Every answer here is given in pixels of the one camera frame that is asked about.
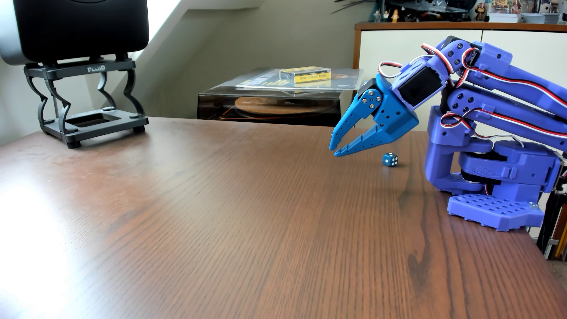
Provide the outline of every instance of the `black speaker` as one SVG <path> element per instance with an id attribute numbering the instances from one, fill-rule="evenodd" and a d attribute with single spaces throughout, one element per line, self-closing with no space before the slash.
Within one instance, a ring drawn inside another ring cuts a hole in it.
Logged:
<path id="1" fill-rule="evenodd" d="M 144 49 L 146 0 L 0 0 L 0 55 L 8 64 Z"/>

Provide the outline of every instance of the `robotic arm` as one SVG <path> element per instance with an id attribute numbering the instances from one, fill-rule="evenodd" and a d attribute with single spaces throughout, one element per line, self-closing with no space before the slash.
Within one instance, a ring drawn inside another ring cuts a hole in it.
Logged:
<path id="1" fill-rule="evenodd" d="M 554 189 L 562 169 L 559 156 L 542 144 L 567 152 L 567 89 L 512 66 L 511 53 L 487 43 L 448 37 L 436 47 L 422 47 L 429 55 L 405 65 L 380 64 L 400 72 L 390 84 L 379 68 L 380 74 L 362 86 L 333 130 L 329 148 L 335 150 L 369 115 L 376 125 L 335 156 L 397 140 L 417 125 L 414 110 L 442 91 L 441 105 L 431 108 L 425 172 L 437 189 L 457 195 L 449 200 L 449 214 L 497 230 L 541 226 L 544 214 L 536 203 L 542 192 Z M 453 73 L 460 75 L 458 81 L 451 80 Z M 475 131 L 477 121 L 513 135 L 482 136 Z M 501 136 L 514 140 L 490 140 Z M 455 152 L 462 170 L 450 173 Z"/>

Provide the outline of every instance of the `wood grain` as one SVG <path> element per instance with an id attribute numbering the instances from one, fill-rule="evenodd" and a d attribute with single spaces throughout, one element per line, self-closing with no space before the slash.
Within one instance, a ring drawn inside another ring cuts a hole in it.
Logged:
<path id="1" fill-rule="evenodd" d="M 525 230 L 447 214 L 425 132 L 336 158 L 330 130 L 151 118 L 0 147 L 0 317 L 562 317 Z"/>
<path id="2" fill-rule="evenodd" d="M 353 69 L 358 69 L 358 66 L 360 64 L 360 41 L 361 41 L 361 37 L 362 37 L 362 30 L 355 28 L 354 29 Z"/>

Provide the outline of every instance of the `die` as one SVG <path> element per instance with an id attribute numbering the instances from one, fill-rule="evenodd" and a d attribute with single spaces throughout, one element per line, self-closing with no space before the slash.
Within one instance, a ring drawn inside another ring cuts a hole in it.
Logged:
<path id="1" fill-rule="evenodd" d="M 397 155 L 394 153 L 386 153 L 382 156 L 382 164 L 386 166 L 396 166 L 397 165 Z"/>

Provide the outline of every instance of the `figurine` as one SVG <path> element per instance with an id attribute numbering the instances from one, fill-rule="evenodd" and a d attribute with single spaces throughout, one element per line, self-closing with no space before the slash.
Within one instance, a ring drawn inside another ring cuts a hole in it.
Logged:
<path id="1" fill-rule="evenodd" d="M 539 5 L 539 13 L 549 13 L 551 10 L 551 1 L 549 0 L 541 0 Z"/>
<path id="2" fill-rule="evenodd" d="M 484 15 L 486 13 L 486 4 L 484 2 L 479 3 L 475 9 L 477 21 L 484 21 Z"/>
<path id="3" fill-rule="evenodd" d="M 374 22 L 380 22 L 380 10 L 376 10 L 376 12 L 374 13 Z"/>
<path id="4" fill-rule="evenodd" d="M 520 2 L 520 0 L 514 0 L 514 4 L 512 5 L 510 13 L 522 13 L 522 3 Z"/>
<path id="5" fill-rule="evenodd" d="M 397 15 L 397 9 L 396 9 L 396 10 L 393 11 L 393 14 L 392 14 L 392 23 L 396 23 L 398 18 L 399 17 Z"/>

